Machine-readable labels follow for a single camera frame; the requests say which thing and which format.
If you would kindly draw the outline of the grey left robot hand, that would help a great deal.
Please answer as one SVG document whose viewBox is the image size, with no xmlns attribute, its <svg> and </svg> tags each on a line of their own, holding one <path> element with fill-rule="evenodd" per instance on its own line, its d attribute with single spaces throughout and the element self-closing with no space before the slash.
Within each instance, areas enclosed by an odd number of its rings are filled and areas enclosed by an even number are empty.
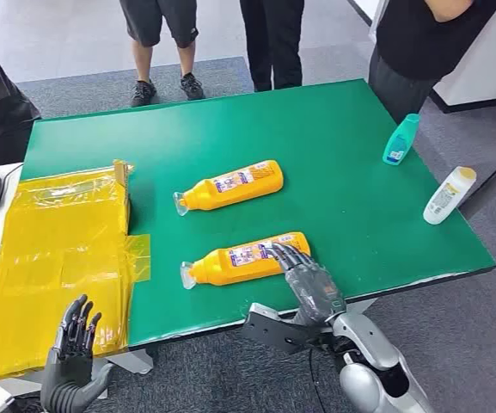
<svg viewBox="0 0 496 413">
<path fill-rule="evenodd" d="M 93 343 L 102 314 L 89 317 L 93 303 L 82 294 L 72 301 L 57 328 L 43 369 L 40 403 L 47 412 L 83 412 L 106 391 L 114 364 L 93 375 Z"/>
</svg>

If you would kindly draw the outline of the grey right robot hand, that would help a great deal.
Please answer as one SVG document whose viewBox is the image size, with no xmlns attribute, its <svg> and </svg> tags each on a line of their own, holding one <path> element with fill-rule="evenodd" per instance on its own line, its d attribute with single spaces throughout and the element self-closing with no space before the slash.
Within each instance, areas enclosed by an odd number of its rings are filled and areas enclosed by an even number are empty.
<svg viewBox="0 0 496 413">
<path fill-rule="evenodd" d="M 283 243 L 272 243 L 267 253 L 279 263 L 299 302 L 294 324 L 325 327 L 346 311 L 345 300 L 330 273 L 311 256 Z"/>
</svg>

